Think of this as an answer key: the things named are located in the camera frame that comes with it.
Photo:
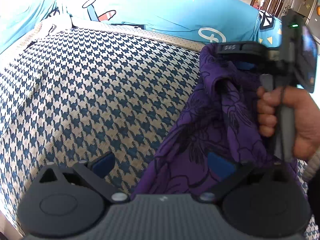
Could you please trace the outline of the grey knit sleeve forearm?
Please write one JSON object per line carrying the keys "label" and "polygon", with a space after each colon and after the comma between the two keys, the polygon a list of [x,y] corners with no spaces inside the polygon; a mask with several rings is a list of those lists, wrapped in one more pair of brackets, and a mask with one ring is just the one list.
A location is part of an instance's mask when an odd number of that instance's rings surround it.
{"label": "grey knit sleeve forearm", "polygon": [[320,150],[319,148],[314,153],[314,155],[310,158],[307,163],[307,167],[305,168],[302,179],[308,183],[319,171],[320,167]]}

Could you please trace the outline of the person's right hand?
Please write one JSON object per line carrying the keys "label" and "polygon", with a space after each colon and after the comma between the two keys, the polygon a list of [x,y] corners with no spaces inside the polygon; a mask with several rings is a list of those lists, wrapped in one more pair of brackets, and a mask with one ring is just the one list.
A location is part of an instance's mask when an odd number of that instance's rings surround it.
{"label": "person's right hand", "polygon": [[319,149],[319,108],[310,94],[295,87],[279,87],[267,92],[263,87],[257,90],[259,132],[271,137],[278,122],[276,108],[283,103],[295,111],[296,140],[294,156],[309,161]]}

